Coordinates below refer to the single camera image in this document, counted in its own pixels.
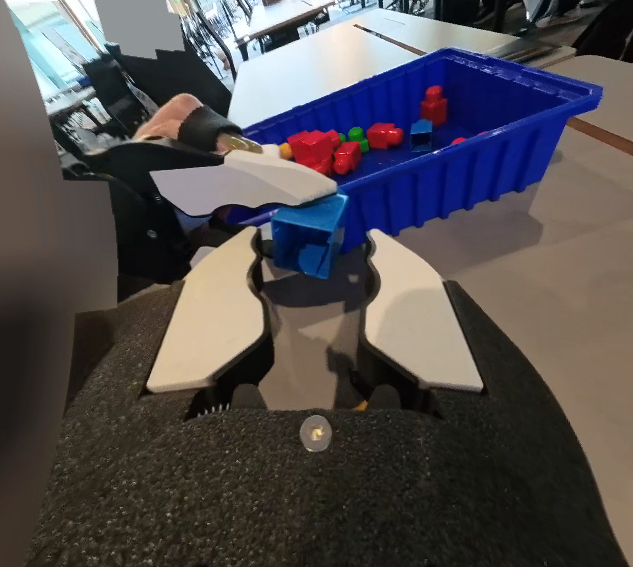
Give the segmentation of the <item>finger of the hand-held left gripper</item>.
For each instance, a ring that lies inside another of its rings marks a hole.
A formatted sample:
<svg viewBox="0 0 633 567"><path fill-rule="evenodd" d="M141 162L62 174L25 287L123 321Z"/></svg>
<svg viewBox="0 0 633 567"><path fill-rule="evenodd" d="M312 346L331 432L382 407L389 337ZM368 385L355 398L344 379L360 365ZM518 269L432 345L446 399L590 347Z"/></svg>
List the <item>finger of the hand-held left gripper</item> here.
<svg viewBox="0 0 633 567"><path fill-rule="evenodd" d="M220 207L256 208L268 204L296 206L298 198L288 189L252 171L226 164L150 172L159 194L186 215L210 215Z"/></svg>
<svg viewBox="0 0 633 567"><path fill-rule="evenodd" d="M299 206L335 195L337 183L309 167L282 156L281 146L264 144L254 150L226 153L224 166L236 172L253 197L264 203Z"/></svg>

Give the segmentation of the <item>blue plastic bin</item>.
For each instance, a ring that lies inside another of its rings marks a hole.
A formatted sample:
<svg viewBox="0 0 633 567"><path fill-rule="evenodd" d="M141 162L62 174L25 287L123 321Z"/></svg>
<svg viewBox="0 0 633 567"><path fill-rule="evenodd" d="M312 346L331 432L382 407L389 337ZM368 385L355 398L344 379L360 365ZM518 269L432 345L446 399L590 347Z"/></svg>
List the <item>blue plastic bin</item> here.
<svg viewBox="0 0 633 567"><path fill-rule="evenodd" d="M412 152L409 134L430 86L447 97L447 121L434 151ZM367 153L340 177L349 196L342 253L366 232L391 236L457 210L470 210L542 180L567 121L595 110L603 88L545 70L445 48L250 126L254 141L275 143L307 130L347 131L391 122L402 145Z"/></svg>

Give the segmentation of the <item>person's left hand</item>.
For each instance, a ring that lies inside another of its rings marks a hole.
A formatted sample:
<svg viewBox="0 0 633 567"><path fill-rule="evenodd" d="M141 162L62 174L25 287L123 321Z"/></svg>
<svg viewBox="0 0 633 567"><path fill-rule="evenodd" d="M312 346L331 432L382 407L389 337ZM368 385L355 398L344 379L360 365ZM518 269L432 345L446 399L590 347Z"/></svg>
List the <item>person's left hand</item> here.
<svg viewBox="0 0 633 567"><path fill-rule="evenodd" d="M168 138L177 140L182 123L202 103L193 95L183 93L174 96L135 132L134 140Z"/></svg>

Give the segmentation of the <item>blue single-stud block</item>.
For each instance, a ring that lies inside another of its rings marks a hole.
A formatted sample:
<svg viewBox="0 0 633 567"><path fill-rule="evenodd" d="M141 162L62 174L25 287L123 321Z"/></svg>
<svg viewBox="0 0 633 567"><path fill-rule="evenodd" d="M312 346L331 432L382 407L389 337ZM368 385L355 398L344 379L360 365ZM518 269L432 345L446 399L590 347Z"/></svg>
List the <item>blue single-stud block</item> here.
<svg viewBox="0 0 633 567"><path fill-rule="evenodd" d="M271 218L277 268L328 279L344 241L348 196L336 193L301 207L281 207Z"/></svg>

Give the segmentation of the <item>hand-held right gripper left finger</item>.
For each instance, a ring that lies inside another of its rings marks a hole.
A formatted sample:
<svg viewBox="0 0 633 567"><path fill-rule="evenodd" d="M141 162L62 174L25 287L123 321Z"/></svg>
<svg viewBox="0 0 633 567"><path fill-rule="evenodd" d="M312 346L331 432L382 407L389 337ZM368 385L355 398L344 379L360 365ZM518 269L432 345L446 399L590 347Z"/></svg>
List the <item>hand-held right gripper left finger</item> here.
<svg viewBox="0 0 633 567"><path fill-rule="evenodd" d="M146 381L153 395L216 383L270 334L256 274L260 229L248 226L200 258L184 279Z"/></svg>

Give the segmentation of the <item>pile of coloured blocks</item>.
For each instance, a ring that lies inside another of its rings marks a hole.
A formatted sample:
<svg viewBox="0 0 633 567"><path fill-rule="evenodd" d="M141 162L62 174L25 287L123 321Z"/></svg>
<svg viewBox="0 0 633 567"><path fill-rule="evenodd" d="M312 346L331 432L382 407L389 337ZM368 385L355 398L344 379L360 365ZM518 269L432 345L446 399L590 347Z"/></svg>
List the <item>pile of coloured blocks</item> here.
<svg viewBox="0 0 633 567"><path fill-rule="evenodd" d="M467 109L448 84L389 80L296 110L273 142L284 159L345 183L485 134Z"/></svg>

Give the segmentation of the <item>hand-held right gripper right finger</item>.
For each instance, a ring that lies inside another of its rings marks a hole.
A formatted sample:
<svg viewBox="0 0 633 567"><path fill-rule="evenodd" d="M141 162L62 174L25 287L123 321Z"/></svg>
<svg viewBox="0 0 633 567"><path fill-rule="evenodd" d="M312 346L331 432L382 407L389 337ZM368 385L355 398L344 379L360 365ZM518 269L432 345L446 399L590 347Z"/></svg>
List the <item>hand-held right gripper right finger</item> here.
<svg viewBox="0 0 633 567"><path fill-rule="evenodd" d="M367 233L361 338L419 387L482 392L484 382L444 279L388 234Z"/></svg>

